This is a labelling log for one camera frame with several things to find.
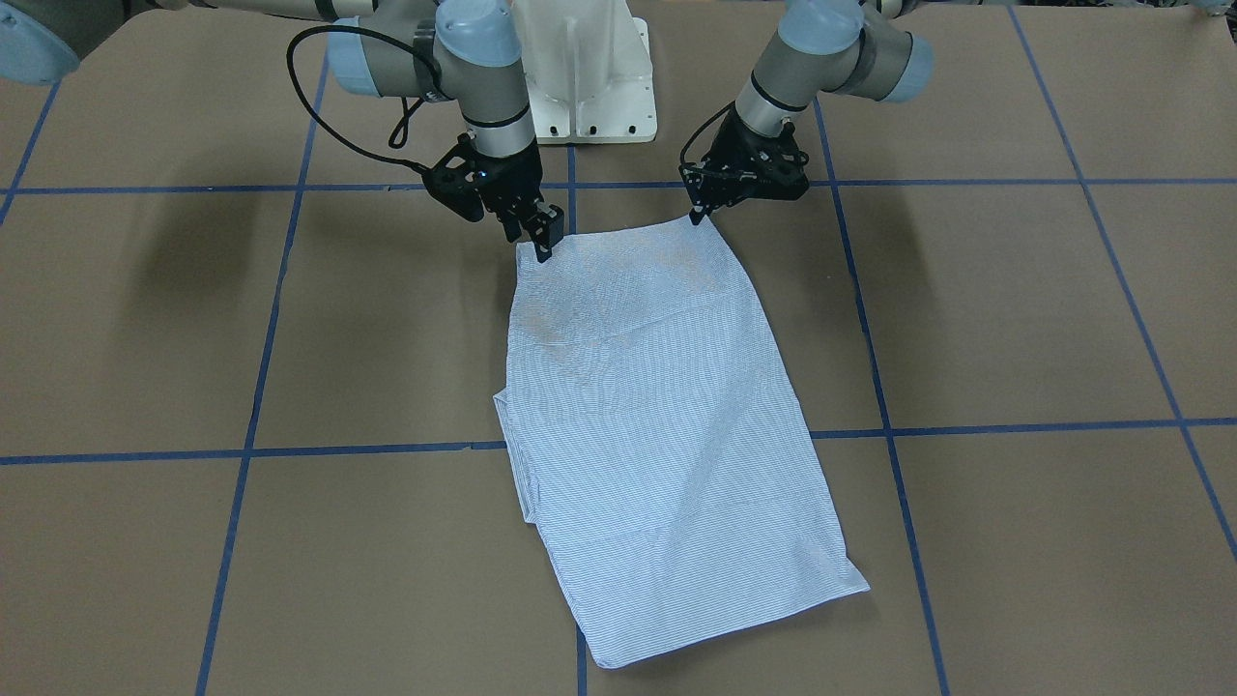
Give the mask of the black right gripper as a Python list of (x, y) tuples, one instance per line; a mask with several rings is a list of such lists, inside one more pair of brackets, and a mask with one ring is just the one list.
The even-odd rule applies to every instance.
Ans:
[(534, 257), (547, 263), (562, 241), (565, 211), (542, 194), (543, 167), (537, 145), (506, 158), (477, 155), (477, 194), (486, 211), (499, 218), (508, 242), (527, 235)]

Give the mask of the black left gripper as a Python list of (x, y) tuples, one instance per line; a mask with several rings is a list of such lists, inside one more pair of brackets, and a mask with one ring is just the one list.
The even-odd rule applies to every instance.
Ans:
[[(691, 146), (714, 124), (719, 129), (705, 155), (690, 161)], [(773, 147), (774, 138), (748, 129), (734, 106), (724, 106), (708, 117), (679, 150), (679, 176), (691, 203), (688, 213), (691, 224), (698, 225), (713, 211), (755, 195)]]

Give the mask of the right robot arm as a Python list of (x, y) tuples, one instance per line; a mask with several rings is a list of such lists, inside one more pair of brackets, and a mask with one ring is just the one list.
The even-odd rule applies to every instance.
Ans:
[[(115, 32), (147, 12), (177, 12), (182, 1), (5, 1), (4, 78), (53, 85)], [(520, 37), (503, 1), (226, 1), (235, 12), (306, 19), (289, 42), (327, 36), (329, 70), (344, 91), (398, 98), (393, 150), (424, 104), (456, 103), (468, 131), (434, 164), (365, 151), (367, 159), (414, 171), (430, 195), (459, 218), (491, 215), (508, 242), (529, 239), (534, 260), (562, 241), (562, 208), (546, 202), (542, 159)]]

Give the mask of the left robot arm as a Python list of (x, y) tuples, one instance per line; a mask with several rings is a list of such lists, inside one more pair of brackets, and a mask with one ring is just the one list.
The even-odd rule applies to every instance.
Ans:
[(901, 104), (924, 91), (934, 70), (927, 40), (894, 27), (917, 1), (788, 1), (747, 82), (688, 138), (677, 172), (703, 224), (748, 199), (795, 202), (810, 158), (795, 120), (818, 93)]

